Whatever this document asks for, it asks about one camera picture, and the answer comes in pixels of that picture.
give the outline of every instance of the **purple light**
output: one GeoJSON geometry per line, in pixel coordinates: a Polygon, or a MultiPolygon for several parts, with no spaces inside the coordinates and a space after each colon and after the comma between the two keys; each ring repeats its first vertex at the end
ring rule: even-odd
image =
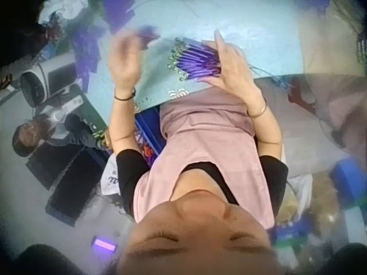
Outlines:
{"type": "Polygon", "coordinates": [[[101,241],[100,239],[96,239],[94,241],[94,244],[97,245],[97,246],[100,246],[101,248],[106,248],[106,249],[108,249],[110,251],[113,251],[113,252],[116,250],[116,246],[115,245],[112,245],[110,243],[101,241]]]}

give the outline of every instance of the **bracelet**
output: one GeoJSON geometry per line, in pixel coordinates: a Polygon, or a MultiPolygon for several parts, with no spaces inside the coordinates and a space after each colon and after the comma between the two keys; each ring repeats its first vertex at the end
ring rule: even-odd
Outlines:
{"type": "Polygon", "coordinates": [[[264,101],[265,101],[265,106],[264,106],[264,108],[263,108],[259,113],[255,114],[255,115],[250,115],[250,114],[248,113],[248,110],[247,110],[247,115],[248,115],[250,118],[252,118],[252,119],[255,119],[255,118],[257,118],[257,117],[261,116],[261,115],[266,111],[266,109],[268,108],[268,102],[266,101],[266,99],[264,99],[264,101]]]}
{"type": "Polygon", "coordinates": [[[132,91],[131,96],[129,96],[128,98],[126,98],[126,99],[120,99],[120,98],[118,98],[117,96],[114,96],[114,98],[115,98],[116,100],[119,100],[119,101],[129,101],[130,99],[134,98],[135,94],[136,94],[136,90],[135,90],[135,88],[134,88],[134,90],[132,91]]]}

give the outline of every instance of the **purple cloth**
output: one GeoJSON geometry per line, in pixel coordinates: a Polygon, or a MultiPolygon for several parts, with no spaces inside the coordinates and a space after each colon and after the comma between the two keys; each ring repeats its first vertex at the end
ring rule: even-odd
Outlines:
{"type": "Polygon", "coordinates": [[[76,73],[83,81],[83,92],[87,93],[89,73],[97,72],[97,65],[101,59],[97,39],[104,34],[104,29],[97,26],[84,26],[77,29],[71,42],[75,55],[76,73]]]}
{"type": "Polygon", "coordinates": [[[110,32],[115,34],[121,29],[134,15],[130,10],[134,0],[104,0],[104,20],[110,26],[110,32]]]}

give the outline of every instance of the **eyebrow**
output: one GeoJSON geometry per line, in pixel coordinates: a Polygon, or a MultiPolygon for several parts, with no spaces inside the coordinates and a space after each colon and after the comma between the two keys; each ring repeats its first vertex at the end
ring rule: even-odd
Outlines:
{"type": "Polygon", "coordinates": [[[145,259],[145,258],[157,258],[166,257],[176,254],[186,253],[188,250],[186,248],[153,248],[146,250],[137,250],[128,254],[128,257],[145,259]]]}

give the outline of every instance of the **table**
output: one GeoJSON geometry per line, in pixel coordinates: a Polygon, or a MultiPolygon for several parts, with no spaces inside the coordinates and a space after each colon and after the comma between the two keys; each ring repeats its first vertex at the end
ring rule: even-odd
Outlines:
{"type": "MultiPolygon", "coordinates": [[[[227,42],[241,47],[250,64],[261,68],[255,78],[303,73],[302,50],[297,27],[297,8],[292,0],[136,0],[135,16],[126,28],[152,25],[161,39],[150,44],[143,60],[143,76],[136,86],[136,110],[159,105],[178,94],[205,89],[207,84],[180,81],[168,70],[167,57],[173,39],[186,36],[195,40],[212,40],[218,28],[227,42]]],[[[95,24],[107,24],[97,19],[95,24]]],[[[91,73],[87,97],[104,121],[109,121],[114,84],[107,57],[111,35],[99,40],[101,60],[97,73],[91,73]]]]}

